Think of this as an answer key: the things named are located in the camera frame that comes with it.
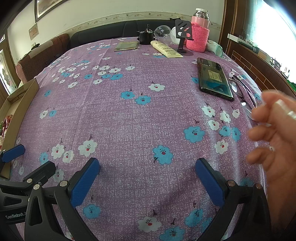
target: metal screw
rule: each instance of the metal screw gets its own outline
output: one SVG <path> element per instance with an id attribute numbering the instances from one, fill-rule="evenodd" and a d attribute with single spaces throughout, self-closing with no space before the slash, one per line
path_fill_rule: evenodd
<path id="1" fill-rule="evenodd" d="M 38 190 L 38 189 L 39 189 L 39 187 L 40 187 L 40 185 L 39 185 L 39 184 L 35 184 L 35 185 L 34 185 L 34 187 L 33 187 L 33 189 L 34 189 L 34 190 Z"/>
<path id="2" fill-rule="evenodd" d="M 256 187 L 257 189 L 261 189 L 261 188 L 262 188 L 262 185 L 261 185 L 260 183 L 256 183 L 256 184 L 255 184 L 255 187 Z"/>
<path id="3" fill-rule="evenodd" d="M 233 181 L 233 180 L 229 180 L 229 181 L 227 182 L 227 184 L 228 184 L 228 186 L 234 187 L 234 186 L 235 186 L 235 181 Z"/>
<path id="4" fill-rule="evenodd" d="M 67 181 L 61 181 L 59 185 L 60 185 L 61 187 L 65 187 L 65 186 L 67 186 L 67 184 L 68 184 Z"/>

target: human hand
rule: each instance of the human hand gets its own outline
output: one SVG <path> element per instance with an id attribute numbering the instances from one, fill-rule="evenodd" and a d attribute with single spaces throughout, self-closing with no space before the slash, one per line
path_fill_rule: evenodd
<path id="1" fill-rule="evenodd" d="M 257 147 L 249 164 L 262 164 L 267 178 L 267 200 L 274 229 L 285 229 L 296 212 L 296 101 L 277 91 L 262 93 L 265 105 L 252 110 L 252 118 L 271 126 L 249 130 L 253 141 L 270 142 L 274 151 Z"/>

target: wall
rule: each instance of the wall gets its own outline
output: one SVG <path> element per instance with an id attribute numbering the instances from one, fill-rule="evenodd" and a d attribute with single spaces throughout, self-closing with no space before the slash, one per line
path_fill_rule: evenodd
<path id="1" fill-rule="evenodd" d="M 192 16 L 196 7 L 207 9 L 210 21 L 218 25 L 222 24 L 223 0 L 187 0 L 183 6 L 180 6 L 178 0 L 69 0 L 37 22 L 39 35 L 31 41 L 29 29 L 35 24 L 34 1 L 32 1 L 8 28 L 12 58 L 17 63 L 31 50 L 33 43 L 42 44 L 70 28 L 93 19 L 120 13 L 146 11 Z M 212 32 L 210 34 L 212 40 L 218 41 L 220 31 Z"/>

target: blue gripper pad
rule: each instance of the blue gripper pad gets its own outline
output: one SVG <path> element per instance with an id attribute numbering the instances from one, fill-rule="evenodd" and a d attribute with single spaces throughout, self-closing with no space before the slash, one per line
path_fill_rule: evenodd
<path id="1" fill-rule="evenodd" d="M 8 163 L 25 153 L 25 147 L 19 144 L 2 153 L 2 162 Z"/>
<path id="2" fill-rule="evenodd" d="M 76 182 L 76 185 L 73 187 L 71 191 L 70 201 L 74 208 L 83 203 L 83 200 L 85 199 L 87 193 L 89 192 L 90 187 L 92 186 L 94 180 L 96 179 L 96 176 L 100 171 L 99 161 L 95 158 L 91 158 L 91 159 L 92 160 L 89 160 L 89 161 L 92 161 L 91 164 L 81 175 L 81 177 Z"/>
<path id="3" fill-rule="evenodd" d="M 214 171 L 209 163 L 200 158 L 195 163 L 196 175 L 201 180 L 214 205 L 222 207 L 227 194 L 226 180 L 218 171 Z"/>

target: table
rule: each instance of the table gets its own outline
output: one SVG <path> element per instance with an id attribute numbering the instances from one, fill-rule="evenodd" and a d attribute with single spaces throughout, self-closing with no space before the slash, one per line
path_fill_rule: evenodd
<path id="1" fill-rule="evenodd" d="M 258 146 L 247 137 L 255 123 L 236 96 L 229 102 L 199 90 L 196 58 L 240 75 L 259 102 L 260 91 L 226 55 L 166 58 L 151 45 L 113 51 L 134 40 L 79 46 L 36 76 L 40 90 L 17 139 L 26 153 L 11 180 L 50 160 L 57 171 L 46 186 L 57 185 L 96 157 L 101 171 L 77 210 L 99 240 L 194 239 L 218 210 L 196 177 L 198 158 L 238 184 L 266 185 L 261 167 L 245 162 Z"/>

